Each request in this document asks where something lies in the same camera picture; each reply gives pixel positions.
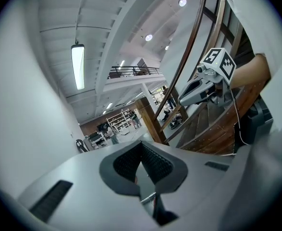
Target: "round ceiling light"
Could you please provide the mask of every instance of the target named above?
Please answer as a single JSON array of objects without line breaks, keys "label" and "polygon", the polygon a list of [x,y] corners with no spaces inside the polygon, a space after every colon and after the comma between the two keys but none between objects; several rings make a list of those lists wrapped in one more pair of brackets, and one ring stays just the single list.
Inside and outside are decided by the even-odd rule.
[{"label": "round ceiling light", "polygon": [[146,41],[151,41],[152,39],[152,35],[151,34],[147,34],[146,37],[145,37],[145,40]]},{"label": "round ceiling light", "polygon": [[184,7],[187,4],[187,0],[179,0],[179,6]]}]

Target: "white column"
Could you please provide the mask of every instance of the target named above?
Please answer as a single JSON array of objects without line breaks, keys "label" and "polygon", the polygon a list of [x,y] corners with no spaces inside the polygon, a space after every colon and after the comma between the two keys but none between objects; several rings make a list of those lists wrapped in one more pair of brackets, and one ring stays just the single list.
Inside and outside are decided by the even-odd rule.
[{"label": "white column", "polygon": [[[142,92],[143,92],[143,93],[145,94],[145,96],[147,97],[147,100],[148,100],[148,102],[149,102],[149,104],[150,104],[152,110],[154,111],[154,113],[156,113],[157,110],[158,110],[158,108],[157,108],[157,106],[156,106],[156,104],[155,104],[155,102],[154,102],[154,100],[153,100],[153,98],[152,98],[152,95],[149,93],[149,90],[148,90],[147,86],[145,85],[145,83],[142,83],[142,84],[141,84],[141,88],[142,88]],[[158,116],[158,119],[159,119],[159,118],[162,119],[163,117],[164,117],[164,114],[162,113],[162,115],[159,115],[159,116]]]}]

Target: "forearm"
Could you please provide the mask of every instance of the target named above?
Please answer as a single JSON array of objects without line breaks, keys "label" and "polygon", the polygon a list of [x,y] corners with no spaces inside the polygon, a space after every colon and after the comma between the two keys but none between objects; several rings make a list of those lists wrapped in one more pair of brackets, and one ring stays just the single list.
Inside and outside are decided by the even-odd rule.
[{"label": "forearm", "polygon": [[267,59],[259,54],[250,62],[236,69],[231,81],[231,88],[237,88],[248,84],[265,81],[270,78]]}]

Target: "standing person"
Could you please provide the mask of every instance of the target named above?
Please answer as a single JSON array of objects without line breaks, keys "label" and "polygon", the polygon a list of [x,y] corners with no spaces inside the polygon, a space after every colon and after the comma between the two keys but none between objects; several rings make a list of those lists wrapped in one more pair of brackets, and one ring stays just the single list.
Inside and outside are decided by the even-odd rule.
[{"label": "standing person", "polygon": [[129,111],[129,116],[130,116],[131,120],[133,120],[138,127],[142,126],[142,124],[140,123],[139,118],[137,118],[137,116],[136,116],[134,111]]},{"label": "standing person", "polygon": [[[168,89],[167,89],[165,86],[163,86],[162,89],[163,89],[163,92],[162,92],[162,93],[163,93],[163,95],[165,96],[165,94],[166,94],[166,92],[167,92]],[[171,109],[173,109],[173,105],[174,105],[174,107],[176,107],[176,103],[175,103],[174,98],[172,97],[172,95],[169,96],[169,98],[168,98],[167,101],[168,101],[168,103],[169,103]]]},{"label": "standing person", "polygon": [[116,137],[116,134],[113,133],[112,129],[110,126],[108,126],[107,124],[104,125],[104,129],[107,128],[107,134],[108,136],[110,137],[111,141],[112,141],[112,144],[118,144],[118,140],[117,140],[117,137]]}]

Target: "curved ceiling beam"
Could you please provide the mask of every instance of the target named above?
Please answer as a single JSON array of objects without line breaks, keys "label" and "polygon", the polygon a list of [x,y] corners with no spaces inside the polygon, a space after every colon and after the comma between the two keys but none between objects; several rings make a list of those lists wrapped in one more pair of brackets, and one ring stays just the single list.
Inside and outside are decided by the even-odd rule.
[{"label": "curved ceiling beam", "polygon": [[138,19],[153,2],[154,0],[128,0],[119,13],[100,61],[95,87],[98,94],[103,92],[107,76],[122,44],[131,33]]}]

